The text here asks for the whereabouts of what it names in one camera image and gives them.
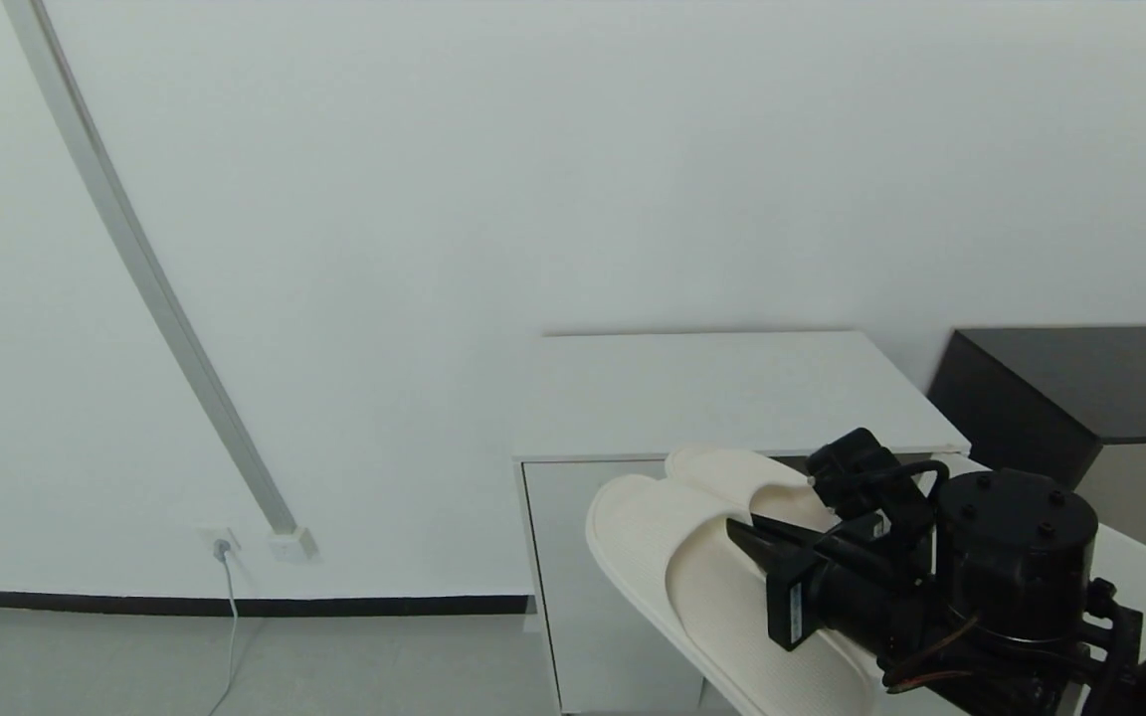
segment white cabinet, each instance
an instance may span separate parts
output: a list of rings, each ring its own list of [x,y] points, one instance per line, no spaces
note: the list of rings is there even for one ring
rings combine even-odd
[[[664,477],[683,443],[804,456],[857,426],[897,455],[968,449],[855,331],[541,339],[524,398],[516,477],[562,713],[692,711],[704,689],[586,546],[610,479]]]

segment label sticker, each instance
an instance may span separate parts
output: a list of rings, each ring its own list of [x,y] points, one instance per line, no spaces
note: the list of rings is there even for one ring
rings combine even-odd
[[[790,589],[790,643],[799,644],[803,638],[803,584]]]

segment floor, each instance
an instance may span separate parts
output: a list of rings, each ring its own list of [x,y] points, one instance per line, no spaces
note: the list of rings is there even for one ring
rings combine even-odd
[[[0,715],[206,716],[230,622],[0,608]],[[554,716],[524,617],[243,620],[214,716]]]

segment baseboard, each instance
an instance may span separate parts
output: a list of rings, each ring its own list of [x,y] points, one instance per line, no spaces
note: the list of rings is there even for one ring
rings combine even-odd
[[[259,617],[524,614],[527,612],[528,599],[528,595],[380,599],[237,599],[237,612],[242,616]],[[84,597],[72,593],[22,591],[0,591],[0,607],[154,616],[228,616],[231,613],[227,599]]]

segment cable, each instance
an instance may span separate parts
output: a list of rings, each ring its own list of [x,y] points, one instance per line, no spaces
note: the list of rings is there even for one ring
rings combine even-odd
[[[932,682],[942,682],[944,679],[956,679],[959,676],[971,676],[970,671],[933,671],[931,675],[915,676],[915,678],[901,682],[900,684],[892,685],[887,689],[887,693],[896,694],[909,692],[909,690],[915,690],[923,687]]]
[[[909,674],[909,671],[913,670],[915,667],[918,667],[919,663],[926,661],[931,655],[933,655],[933,653],[940,652],[940,650],[945,648],[950,644],[953,644],[955,640],[960,639],[963,635],[967,634],[967,631],[970,631],[972,627],[974,627],[978,623],[979,623],[979,613],[976,612],[975,614],[972,615],[972,617],[970,617],[970,620],[967,620],[967,622],[964,622],[963,625],[958,627],[958,630],[956,630],[953,634],[937,640],[936,644],[932,644],[927,648],[923,648],[921,652],[915,653],[915,655],[906,658],[904,661],[896,663],[894,669],[887,671],[886,675],[882,676],[882,683],[888,685],[901,685],[901,682],[904,682],[905,676]]]
[[[218,701],[214,701],[214,706],[210,707],[206,716],[215,716],[215,711],[219,711],[219,705],[228,698],[228,692],[233,690],[233,645],[237,642],[237,599],[233,597],[233,571],[228,568],[228,552],[231,548],[228,540],[218,538],[214,541],[214,558],[219,559],[220,565],[223,566],[223,580],[228,582],[228,607],[233,611],[233,630],[228,631],[228,680],[223,682],[223,693],[219,694]]]
[[[866,486],[873,486],[897,478],[920,475],[924,472],[935,472],[936,474],[936,479],[932,481],[931,490],[927,493],[927,501],[935,504],[940,488],[949,480],[949,465],[941,463],[940,459],[919,459],[917,463],[905,463],[895,467],[886,467],[882,471],[857,472],[855,478]]]

